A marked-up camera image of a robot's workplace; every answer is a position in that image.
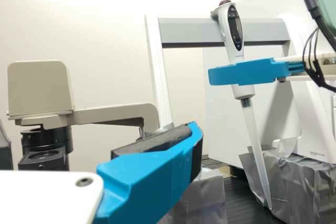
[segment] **blue gripper arm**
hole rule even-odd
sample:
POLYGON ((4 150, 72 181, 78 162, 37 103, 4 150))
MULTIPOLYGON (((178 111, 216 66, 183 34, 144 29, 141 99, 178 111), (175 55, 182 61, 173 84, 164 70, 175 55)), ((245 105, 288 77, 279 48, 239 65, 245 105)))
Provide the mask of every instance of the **blue gripper arm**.
POLYGON ((191 135, 166 151, 125 154, 100 164, 104 194, 93 223, 157 223, 180 199, 201 168, 203 133, 195 122, 191 135))
POLYGON ((301 61, 276 62, 274 58, 242 61, 208 70, 211 85, 252 85, 274 82, 294 73, 304 72, 301 61))

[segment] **cable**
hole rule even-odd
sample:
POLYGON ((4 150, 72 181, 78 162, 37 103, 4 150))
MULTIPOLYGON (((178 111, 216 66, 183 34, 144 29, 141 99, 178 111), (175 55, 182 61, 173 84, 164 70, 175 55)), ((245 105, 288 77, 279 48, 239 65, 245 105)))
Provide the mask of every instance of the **cable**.
POLYGON ((311 54, 311 42, 313 40, 313 37, 315 35, 315 33, 317 32, 318 28, 316 28, 313 33, 312 33, 312 36, 310 37, 309 39, 309 53, 308 53, 308 64, 309 64, 309 67, 312 68, 312 65, 311 65, 311 61, 310 61, 310 54, 311 54))
MULTIPOLYGON (((336 52, 336 39, 332 35, 330 29, 326 26, 321 10, 319 8, 319 4, 317 0, 304 0, 307 10, 309 11, 311 17, 315 20, 316 24, 318 25, 318 28, 322 31, 323 35, 327 39, 328 43, 331 45, 332 49, 336 52)), ((326 88, 330 91, 336 92, 336 87, 333 87, 331 85, 328 85, 325 82, 324 74, 322 72, 321 66, 319 64, 319 61, 317 60, 316 56, 316 49, 317 49, 317 42, 318 42, 318 29, 316 29, 307 39, 305 47, 303 49, 303 54, 302 54, 302 62, 305 71, 309 75, 309 77, 317 84, 319 87, 326 88), (317 31, 316 37, 315 37, 315 45, 314 45, 314 67, 315 69, 312 68, 311 62, 310 62, 310 54, 311 54, 311 44, 312 44, 312 39, 317 31), (309 55, 308 55, 308 62, 309 62, 309 67, 307 68, 307 64, 304 61, 305 59, 305 52, 306 52, 306 47, 309 42, 309 55)))
POLYGON ((336 40, 333 37, 333 35, 331 34, 331 31, 329 30, 329 28, 326 26, 322 17, 319 17, 319 18, 315 19, 315 21, 316 21, 316 24, 319 26, 321 32, 323 33, 323 35, 325 36, 325 38, 327 39, 327 41, 331 45, 332 49, 334 49, 334 51, 336 52, 336 40))
POLYGON ((317 48, 317 41, 319 39, 319 29, 317 29, 316 36, 315 36, 315 45, 314 45, 314 59, 317 60, 316 57, 316 48, 317 48))
POLYGON ((302 53, 302 63, 304 64, 304 65, 306 65, 306 62, 304 61, 305 59, 305 53, 306 53, 306 48, 307 48, 307 44, 308 44, 308 42, 311 40, 311 38, 313 37, 313 35, 314 35, 314 33, 316 32, 316 30, 317 30, 317 28, 310 34, 310 36, 308 37, 308 39, 307 39, 307 41, 306 41, 306 43, 305 43, 305 46, 303 47, 303 53, 302 53))

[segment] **pipette display screen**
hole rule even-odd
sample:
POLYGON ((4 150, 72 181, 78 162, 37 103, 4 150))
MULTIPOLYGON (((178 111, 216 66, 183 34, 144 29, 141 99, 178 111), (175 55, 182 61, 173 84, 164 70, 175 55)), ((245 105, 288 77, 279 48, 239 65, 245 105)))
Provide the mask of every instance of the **pipette display screen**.
POLYGON ((230 27, 232 41, 234 42, 237 50, 240 51, 241 48, 243 47, 243 29, 241 27, 242 23, 240 22, 237 9, 235 8, 234 5, 230 6, 227 18, 230 27))

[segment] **screw hole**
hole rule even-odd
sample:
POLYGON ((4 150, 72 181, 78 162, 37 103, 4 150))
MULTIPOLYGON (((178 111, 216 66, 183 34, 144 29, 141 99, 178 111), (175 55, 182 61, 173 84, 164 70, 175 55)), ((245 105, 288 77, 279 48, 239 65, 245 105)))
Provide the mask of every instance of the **screw hole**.
POLYGON ((76 186, 84 187, 90 185, 92 182, 93 182, 92 178, 81 178, 76 182, 76 186))

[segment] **black cylinder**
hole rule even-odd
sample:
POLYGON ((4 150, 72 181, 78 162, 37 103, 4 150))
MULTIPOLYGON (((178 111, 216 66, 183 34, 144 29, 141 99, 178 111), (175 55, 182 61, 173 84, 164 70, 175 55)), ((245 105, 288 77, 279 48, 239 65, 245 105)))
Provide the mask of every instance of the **black cylinder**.
POLYGON ((73 151, 71 126, 21 132, 23 158, 19 170, 69 170, 68 154, 73 151))
POLYGON ((65 146, 66 154, 73 149, 71 126, 51 130, 43 128, 29 129, 21 132, 22 152, 25 155, 29 151, 47 151, 65 146))

